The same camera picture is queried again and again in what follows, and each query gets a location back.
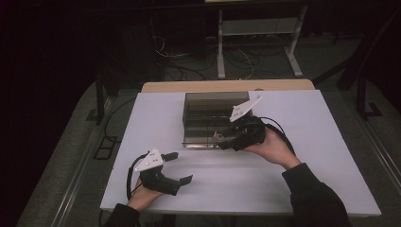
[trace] person's left hand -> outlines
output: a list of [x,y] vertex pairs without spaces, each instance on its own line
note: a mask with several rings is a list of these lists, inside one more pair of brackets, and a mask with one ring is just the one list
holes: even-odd
[[[136,182],[136,186],[141,184],[141,179],[138,178]],[[150,206],[157,198],[163,196],[165,193],[152,191],[144,186],[140,185],[136,190],[133,192],[133,195],[128,202],[128,206],[141,212]]]

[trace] hand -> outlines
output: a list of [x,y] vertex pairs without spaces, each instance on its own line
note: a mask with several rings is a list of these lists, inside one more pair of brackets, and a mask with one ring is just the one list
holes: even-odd
[[133,192],[133,195],[128,202],[128,206],[141,212],[150,206],[157,198],[163,196],[165,193],[152,191],[150,189],[145,188],[144,186],[140,185],[141,179],[138,178],[136,182],[136,190]]
[[276,132],[265,128],[265,133],[265,140],[262,144],[250,145],[244,150],[256,153],[267,161],[282,166],[285,170],[301,163]]

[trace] wooden table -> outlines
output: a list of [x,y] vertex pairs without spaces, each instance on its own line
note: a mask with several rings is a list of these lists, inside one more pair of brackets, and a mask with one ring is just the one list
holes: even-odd
[[255,79],[215,81],[147,82],[143,93],[238,92],[238,91],[315,90],[309,79]]

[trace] black sleeve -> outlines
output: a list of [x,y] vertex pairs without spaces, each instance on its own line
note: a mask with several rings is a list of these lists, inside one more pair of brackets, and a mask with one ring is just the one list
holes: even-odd
[[138,223],[139,211],[117,204],[104,227],[133,227]]
[[321,183],[306,164],[289,169],[283,177],[291,191],[294,226],[351,226],[339,196]]

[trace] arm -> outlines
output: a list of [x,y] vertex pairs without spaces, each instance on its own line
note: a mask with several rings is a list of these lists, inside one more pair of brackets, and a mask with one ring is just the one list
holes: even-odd
[[337,194],[321,183],[274,131],[266,129],[263,144],[252,145],[245,150],[286,170],[283,177],[291,191],[294,226],[351,226]]
[[104,227],[131,227],[135,226],[139,220],[139,214],[150,206],[157,198],[164,195],[162,192],[152,191],[142,186],[141,180],[138,179],[130,201],[127,205],[117,204],[104,224]]

